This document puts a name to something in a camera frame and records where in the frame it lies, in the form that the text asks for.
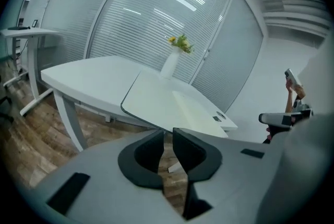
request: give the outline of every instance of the office chair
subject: office chair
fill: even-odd
[[[3,98],[0,99],[0,105],[4,102],[4,101],[8,101],[9,104],[11,104],[11,98],[9,98],[8,96],[5,96]],[[4,114],[4,113],[1,113],[0,112],[0,117],[10,121],[11,123],[14,121],[14,118],[11,117],[10,115],[8,114]]]

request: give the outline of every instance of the yellow flower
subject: yellow flower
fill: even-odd
[[[171,37],[171,38],[168,39],[168,42],[172,43],[172,42],[174,42],[175,40],[176,40],[176,37]]]

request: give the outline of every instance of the white table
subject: white table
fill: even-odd
[[[127,114],[167,132],[172,133],[173,128],[177,127],[227,138],[221,124],[224,121],[223,125],[226,125],[230,120],[220,117],[217,111],[222,112],[211,107],[211,102],[200,103],[196,98],[191,98],[189,95],[197,93],[194,90],[191,85],[141,71],[121,103],[121,108]]]
[[[28,74],[30,87],[33,94],[34,99],[29,102],[21,111],[20,114],[25,116],[26,113],[33,108],[36,104],[38,104],[43,98],[49,95],[52,92],[52,88],[48,89],[42,94],[39,94],[37,89],[37,81],[36,81],[36,73],[35,69],[37,68],[37,58],[35,56],[35,50],[38,47],[38,39],[39,37],[45,36],[47,34],[57,34],[57,31],[41,29],[41,28],[30,28],[24,30],[1,30],[0,33],[6,38],[7,45],[11,44],[12,48],[12,58],[14,63],[14,78],[4,83],[4,87],[7,88],[9,84],[19,80],[22,76]],[[17,71],[16,65],[16,39],[28,39],[27,41],[27,51],[28,51],[28,71],[23,72],[21,74]]]
[[[121,102],[142,70],[159,74],[154,69],[119,56],[90,58],[41,71],[42,80],[54,89],[62,121],[79,151],[87,148],[87,142],[76,115],[75,102],[77,101],[117,117],[120,121],[145,125],[121,109]],[[200,102],[207,111],[215,113],[219,111],[193,86],[175,78],[170,80],[170,84],[174,90],[186,93]],[[237,128],[228,117],[219,123],[226,131]]]

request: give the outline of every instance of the person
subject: person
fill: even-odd
[[[293,103],[292,103],[293,89],[292,89],[292,85],[293,85],[292,80],[291,79],[287,79],[287,81],[285,83],[285,87],[288,90],[288,100],[287,100],[287,106],[285,107],[285,113],[291,113],[292,109],[293,109]],[[297,97],[295,98],[295,101],[302,100],[306,96],[304,88],[301,85],[295,85],[294,86],[294,91],[297,93]],[[272,139],[272,136],[269,134],[267,136],[267,139],[263,143],[268,144],[268,143],[270,143],[271,139]]]

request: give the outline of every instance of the white vase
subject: white vase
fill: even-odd
[[[160,76],[166,79],[171,79],[172,75],[176,69],[178,58],[180,58],[180,55],[182,53],[182,50],[177,47],[173,46],[173,50],[171,55],[167,58],[165,64],[163,65]]]

